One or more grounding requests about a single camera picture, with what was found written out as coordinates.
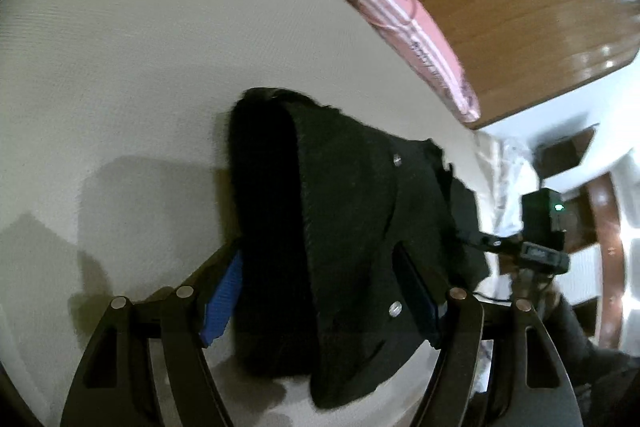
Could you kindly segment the black pants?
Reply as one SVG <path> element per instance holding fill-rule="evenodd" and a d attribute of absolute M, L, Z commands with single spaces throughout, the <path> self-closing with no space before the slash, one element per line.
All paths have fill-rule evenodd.
<path fill-rule="evenodd" d="M 423 343 L 442 342 L 451 288 L 488 277 L 476 198 L 432 141 L 399 138 L 276 88 L 229 124 L 241 289 L 236 359 L 305 377 L 321 410 L 359 400 Z"/>

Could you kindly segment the black tracker box green light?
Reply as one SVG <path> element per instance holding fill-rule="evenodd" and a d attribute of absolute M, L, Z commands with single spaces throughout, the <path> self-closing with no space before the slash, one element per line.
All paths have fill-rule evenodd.
<path fill-rule="evenodd" d="M 562 251 L 565 243 L 561 194 L 544 187 L 521 198 L 525 242 Z"/>

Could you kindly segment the dark wall cabinet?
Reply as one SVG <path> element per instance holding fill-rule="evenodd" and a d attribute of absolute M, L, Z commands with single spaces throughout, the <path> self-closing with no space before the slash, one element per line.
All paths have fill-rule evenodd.
<path fill-rule="evenodd" d="M 539 178 L 548 179 L 579 166 L 598 127 L 598 124 L 594 124 L 573 136 L 564 136 L 561 140 L 538 146 L 533 166 Z"/>

